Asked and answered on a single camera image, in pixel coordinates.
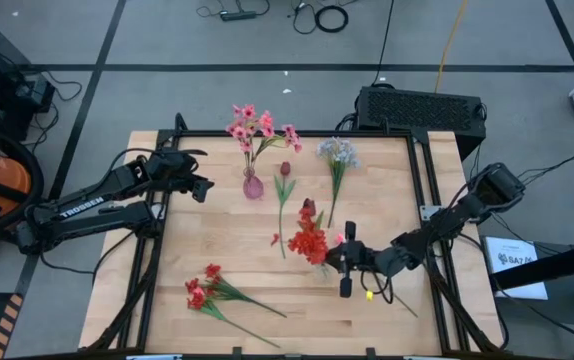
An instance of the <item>pink vase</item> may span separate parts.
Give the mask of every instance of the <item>pink vase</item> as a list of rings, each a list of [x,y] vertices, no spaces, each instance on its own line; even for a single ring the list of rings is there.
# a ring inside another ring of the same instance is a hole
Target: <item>pink vase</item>
[[[243,181],[243,193],[247,199],[258,199],[265,193],[265,187],[262,181],[256,176],[256,171],[253,167],[246,167],[243,171],[245,181]]]

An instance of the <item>wooden table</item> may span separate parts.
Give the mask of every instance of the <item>wooden table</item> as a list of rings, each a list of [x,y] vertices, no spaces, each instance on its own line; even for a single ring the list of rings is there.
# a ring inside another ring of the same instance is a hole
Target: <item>wooden table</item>
[[[153,149],[157,132],[133,132],[129,147]],[[395,293],[418,314],[400,302],[387,305],[380,297],[367,302],[359,274],[353,274],[353,296],[338,296],[339,276],[333,269],[324,276],[304,257],[270,246],[277,232],[278,199],[273,175],[282,161],[292,164],[297,184],[284,209],[286,238],[297,230],[297,212],[306,197],[316,200],[318,211],[329,213],[331,177],[326,164],[315,155],[321,138],[303,138],[300,154],[272,148],[256,166],[265,184],[262,200],[248,200],[242,193],[244,161],[231,138],[182,138],[180,148],[203,149],[198,174],[215,182],[204,204],[188,195],[174,194],[163,240],[162,256],[147,338],[147,352],[231,354],[242,346],[246,354],[303,353],[364,355],[374,347],[379,355],[440,355],[430,283],[422,267],[403,270],[393,278]],[[330,247],[344,222],[357,223],[357,238],[381,249],[398,234],[420,226],[406,141],[394,138],[354,138],[362,165],[348,170],[340,190]],[[452,133],[430,134],[431,150],[442,203],[448,203],[465,181]],[[424,196],[429,188],[419,154]],[[127,160],[135,158],[130,153]],[[476,228],[464,233],[478,238]],[[103,251],[126,234],[108,233]],[[101,267],[93,288],[80,345],[93,342],[111,322],[125,299],[136,240],[130,240]],[[456,276],[463,305],[492,342],[502,343],[496,307],[482,254],[471,244],[456,240],[453,248]],[[260,307],[230,301],[219,304],[233,322],[254,331],[282,348],[276,349],[210,316],[187,309],[184,282],[200,276],[209,263],[220,264],[225,278],[247,295],[287,314],[281,318]],[[371,276],[367,286],[375,289]],[[457,347],[453,315],[445,302],[452,348]],[[137,328],[140,310],[132,319]],[[130,343],[135,343],[131,331]]]

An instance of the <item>white paper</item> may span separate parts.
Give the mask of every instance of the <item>white paper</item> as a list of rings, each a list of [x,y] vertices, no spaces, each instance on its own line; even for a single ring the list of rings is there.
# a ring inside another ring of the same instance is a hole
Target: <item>white paper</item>
[[[536,247],[532,243],[495,237],[487,237],[486,242],[492,273],[538,260]],[[505,292],[519,299],[547,300],[547,289],[542,282],[505,290]],[[495,295],[505,297],[505,294],[500,291]]]

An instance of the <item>green leaf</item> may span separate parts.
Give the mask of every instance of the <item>green leaf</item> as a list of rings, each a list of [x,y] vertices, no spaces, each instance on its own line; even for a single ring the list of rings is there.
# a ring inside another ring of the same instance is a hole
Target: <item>green leaf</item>
[[[282,204],[283,201],[283,187],[280,185],[280,181],[278,181],[278,177],[274,175],[274,185],[276,186],[276,192],[278,193],[278,200]]]
[[[294,185],[296,185],[296,180],[292,181],[289,186],[287,186],[287,190],[283,192],[283,203],[289,199],[289,195],[291,195],[291,191],[294,190]]]
[[[325,213],[325,210],[322,210],[320,212],[320,214],[318,214],[318,217],[316,218],[316,230],[320,230],[320,225],[323,223],[323,214]]]

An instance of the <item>black metal frame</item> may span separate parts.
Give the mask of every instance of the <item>black metal frame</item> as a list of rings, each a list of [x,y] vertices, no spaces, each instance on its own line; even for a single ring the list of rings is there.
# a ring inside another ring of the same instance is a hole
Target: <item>black metal frame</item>
[[[412,136],[410,131],[407,130],[389,130],[385,133],[377,132],[377,131],[326,131],[326,130],[301,130],[299,131],[299,135],[301,137],[332,137],[332,136],[339,136],[345,138],[383,138],[383,137],[390,137],[390,138],[400,138],[405,139],[407,143],[407,150],[409,155],[409,164],[410,170],[412,175],[412,182],[414,185],[414,195],[416,198],[416,207],[418,211],[418,218],[419,221],[423,221],[421,214],[420,214],[420,207],[425,205],[425,198],[423,193],[423,186],[421,181],[420,170],[418,167],[418,159],[416,155],[416,147],[415,147],[415,139]],[[168,142],[171,138],[170,146],[177,148],[180,144],[180,138],[182,137],[229,137],[231,136],[225,131],[220,130],[188,130],[187,126],[185,125],[182,117],[176,117],[176,130],[159,130],[158,137],[156,140],[157,148],[163,146],[164,143]],[[432,203],[434,205],[440,205],[440,195],[438,191],[438,181],[436,179],[436,173],[434,170],[433,160],[431,156],[431,150],[428,144],[422,144],[422,150],[425,160],[425,166],[427,168],[427,177],[429,180],[429,190],[431,193]],[[147,202],[148,204],[152,204],[154,199],[153,193],[147,194]],[[167,211],[167,205],[169,203],[169,195],[166,194],[163,196],[162,203],[165,206],[165,211]],[[154,246],[158,249],[162,246],[162,239],[164,237],[164,226],[160,232],[158,237],[153,238]],[[134,289],[136,284],[138,283],[141,268],[144,260],[145,255],[145,245],[146,239],[139,238],[138,243],[136,245],[136,251],[134,253],[134,262],[132,265],[131,276],[129,280],[129,287],[127,290],[127,296],[130,296],[134,293]],[[458,284],[456,283],[456,275],[453,266],[453,260],[451,255],[447,251],[447,245],[444,244],[444,248],[442,252],[446,254],[444,257],[444,269],[447,275],[447,282],[450,286],[450,289],[457,297],[459,297],[458,292]],[[152,252],[152,258],[150,261],[156,261],[158,263],[158,258],[160,256],[160,251]],[[145,300],[143,303],[142,309],[142,316],[141,321],[138,326],[138,337],[136,342],[136,348],[144,351],[146,340],[147,340],[147,333],[149,327],[149,321],[151,317],[151,310],[153,304],[153,296],[154,296],[154,289],[156,286],[155,279],[152,282],[150,288],[145,293]],[[449,333],[446,325],[445,319],[445,311],[443,307],[442,296],[439,290],[431,284],[432,288],[432,299],[434,303],[434,310],[436,315],[436,328],[437,334],[439,338],[440,348],[443,355],[446,353],[453,351],[449,344]],[[468,335],[465,331],[464,326],[460,323],[459,319],[455,318],[455,324],[457,329],[457,336],[458,336],[458,343],[460,346],[461,351],[469,351],[469,343],[468,343]],[[117,347],[126,348],[127,342],[129,338],[129,332],[131,328],[131,321],[126,322],[123,328],[120,331],[118,344]],[[183,354],[183,358],[200,358],[200,359],[222,359],[227,358],[229,354],[221,354],[221,355],[198,355],[198,354]],[[242,358],[242,350],[240,348],[234,348],[231,354],[232,359],[241,359]],[[254,359],[275,359],[276,355],[244,355],[245,358],[254,358]],[[376,356],[375,350],[373,348],[366,348],[366,355],[365,356],[312,356],[306,355],[304,356],[307,359],[346,359],[346,360],[358,360],[358,359],[401,359],[400,356]]]

